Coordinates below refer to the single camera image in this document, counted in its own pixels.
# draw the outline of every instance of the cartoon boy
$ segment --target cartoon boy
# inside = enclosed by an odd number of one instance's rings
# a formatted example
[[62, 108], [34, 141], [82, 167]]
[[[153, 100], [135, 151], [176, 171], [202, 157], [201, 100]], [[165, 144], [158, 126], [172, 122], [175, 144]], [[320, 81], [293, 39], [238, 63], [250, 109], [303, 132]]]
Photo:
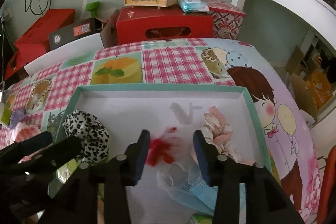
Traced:
[[302, 179], [297, 162], [298, 143], [294, 137], [296, 130], [295, 118], [286, 105], [279, 105], [278, 118], [284, 131], [278, 132], [277, 124], [273, 123], [276, 114], [276, 100], [273, 89], [265, 76], [251, 67], [233, 67], [227, 70], [238, 86], [244, 86], [250, 93], [256, 107], [264, 134], [268, 137], [271, 150], [278, 170], [281, 186], [286, 195], [293, 195], [293, 203], [297, 210], [301, 209]]

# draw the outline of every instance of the cake picture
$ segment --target cake picture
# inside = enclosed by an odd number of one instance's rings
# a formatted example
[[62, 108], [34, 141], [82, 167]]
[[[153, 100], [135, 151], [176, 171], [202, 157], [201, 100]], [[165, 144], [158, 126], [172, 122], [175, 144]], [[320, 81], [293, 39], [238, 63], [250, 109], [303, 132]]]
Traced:
[[215, 79], [230, 78], [225, 65], [227, 52], [221, 48], [206, 48], [201, 53], [202, 60]]
[[131, 57], [105, 61], [94, 70], [91, 78], [91, 85], [141, 82], [141, 63], [138, 59]]
[[14, 105], [14, 101], [15, 101], [15, 94], [11, 94], [7, 101], [6, 101], [6, 108], [9, 109], [9, 110], [12, 110], [13, 108], [13, 105]]
[[43, 110], [45, 103], [47, 101], [50, 89], [52, 85], [52, 79], [46, 78], [39, 82], [37, 82], [31, 91], [26, 110], [30, 111], [38, 111]]

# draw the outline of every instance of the wall outlet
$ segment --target wall outlet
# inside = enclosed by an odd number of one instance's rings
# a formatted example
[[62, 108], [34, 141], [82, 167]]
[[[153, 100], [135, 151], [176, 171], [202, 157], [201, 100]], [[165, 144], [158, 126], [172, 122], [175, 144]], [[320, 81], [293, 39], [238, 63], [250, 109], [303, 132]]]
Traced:
[[12, 16], [11, 8], [8, 7], [8, 8], [2, 13], [1, 17], [3, 18], [4, 22], [8, 22], [8, 21], [10, 21], [10, 19], [13, 17], [13, 16]]

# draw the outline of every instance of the red feather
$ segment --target red feather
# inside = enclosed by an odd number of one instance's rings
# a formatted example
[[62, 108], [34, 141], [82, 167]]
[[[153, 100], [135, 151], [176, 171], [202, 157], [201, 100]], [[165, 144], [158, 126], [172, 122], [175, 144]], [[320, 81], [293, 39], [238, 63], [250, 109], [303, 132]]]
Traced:
[[169, 141], [171, 139], [176, 140], [177, 137], [169, 137], [167, 136], [167, 134], [174, 133], [176, 131], [176, 127], [169, 128], [160, 138], [151, 140], [150, 149], [146, 161], [148, 165], [155, 166], [161, 160], [164, 160], [168, 164], [174, 162], [175, 159], [170, 154], [170, 152], [172, 152], [172, 148], [175, 146], [175, 144]]

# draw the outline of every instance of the black box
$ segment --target black box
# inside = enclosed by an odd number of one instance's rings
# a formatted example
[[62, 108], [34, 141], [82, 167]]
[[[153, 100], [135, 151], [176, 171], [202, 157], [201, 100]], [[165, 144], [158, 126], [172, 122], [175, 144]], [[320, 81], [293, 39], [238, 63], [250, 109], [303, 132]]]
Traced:
[[64, 44], [98, 33], [101, 30], [102, 22], [95, 17], [75, 22], [48, 35], [50, 49], [54, 50]]

